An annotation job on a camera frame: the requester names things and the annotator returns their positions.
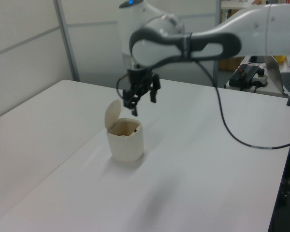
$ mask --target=white wall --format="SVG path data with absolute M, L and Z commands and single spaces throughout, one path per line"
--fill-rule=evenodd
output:
M 52 0 L 0 0 L 0 116 L 72 79 Z
M 117 9 L 124 0 L 61 0 L 71 47 L 80 76 L 86 83 L 115 87 L 125 72 L 117 29 Z M 148 0 L 152 5 L 181 16 L 186 31 L 213 28 L 220 3 L 218 0 Z M 205 62 L 213 73 L 214 63 Z M 162 79 L 202 85 L 211 82 L 194 64 L 171 64 L 155 70 Z

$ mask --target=open lid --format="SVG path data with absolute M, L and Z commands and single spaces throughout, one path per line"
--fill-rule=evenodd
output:
M 119 99 L 113 101 L 105 111 L 104 124 L 110 129 L 118 120 L 121 111 L 121 102 Z

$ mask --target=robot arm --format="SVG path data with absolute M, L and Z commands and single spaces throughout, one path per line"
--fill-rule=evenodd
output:
M 167 63 L 290 55 L 290 4 L 241 10 L 219 26 L 201 33 L 185 33 L 178 17 L 143 0 L 130 0 L 123 5 L 119 8 L 118 26 L 122 52 L 129 61 L 126 66 L 132 91 L 124 96 L 124 105 L 130 109 L 135 109 L 140 97 L 151 90 L 151 70 Z M 141 76 L 146 73 L 146 78 L 140 77 L 141 70 Z M 136 88 L 140 86 L 142 91 L 138 92 Z

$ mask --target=small bin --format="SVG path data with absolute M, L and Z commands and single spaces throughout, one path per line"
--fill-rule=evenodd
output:
M 131 118 L 119 118 L 120 100 L 112 102 L 106 112 L 104 123 L 112 156 L 121 162 L 135 162 L 144 152 L 143 126 Z

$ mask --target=laptop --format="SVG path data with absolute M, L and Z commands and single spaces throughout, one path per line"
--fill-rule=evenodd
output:
M 280 72 L 279 64 L 272 56 L 264 57 L 266 70 L 279 91 L 290 96 L 290 72 Z

